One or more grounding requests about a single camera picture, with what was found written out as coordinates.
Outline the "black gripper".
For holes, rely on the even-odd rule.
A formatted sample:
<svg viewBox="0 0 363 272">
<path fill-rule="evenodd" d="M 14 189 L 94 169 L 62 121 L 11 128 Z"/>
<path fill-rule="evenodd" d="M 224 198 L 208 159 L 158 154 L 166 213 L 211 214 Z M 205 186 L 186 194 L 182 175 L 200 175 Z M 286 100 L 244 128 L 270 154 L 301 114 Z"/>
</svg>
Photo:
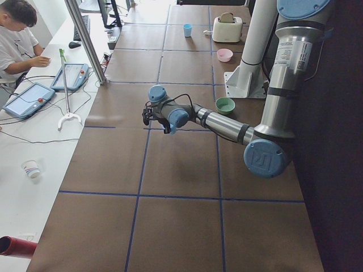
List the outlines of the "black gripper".
<svg viewBox="0 0 363 272">
<path fill-rule="evenodd" d="M 154 104 L 153 105 L 153 115 L 154 119 L 158 121 L 163 126 L 163 131 L 165 134 L 170 134 L 170 123 L 167 119 L 167 116 L 165 116 L 162 113 L 162 103 Z"/>
</svg>

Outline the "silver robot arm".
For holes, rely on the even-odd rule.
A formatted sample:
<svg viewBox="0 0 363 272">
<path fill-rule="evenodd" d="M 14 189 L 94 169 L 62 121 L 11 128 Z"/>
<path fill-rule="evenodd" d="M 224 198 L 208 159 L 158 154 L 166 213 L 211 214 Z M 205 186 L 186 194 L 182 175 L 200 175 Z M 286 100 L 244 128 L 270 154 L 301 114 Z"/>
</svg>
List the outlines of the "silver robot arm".
<svg viewBox="0 0 363 272">
<path fill-rule="evenodd" d="M 243 160 L 255 175 L 283 173 L 292 158 L 291 113 L 313 44 L 322 40 L 334 1 L 256 1 L 239 66 L 225 74 L 226 95 L 265 99 L 258 124 L 232 120 L 196 103 L 178 104 L 163 86 L 152 86 L 143 122 L 158 121 L 166 134 L 188 121 L 245 145 Z"/>
</svg>

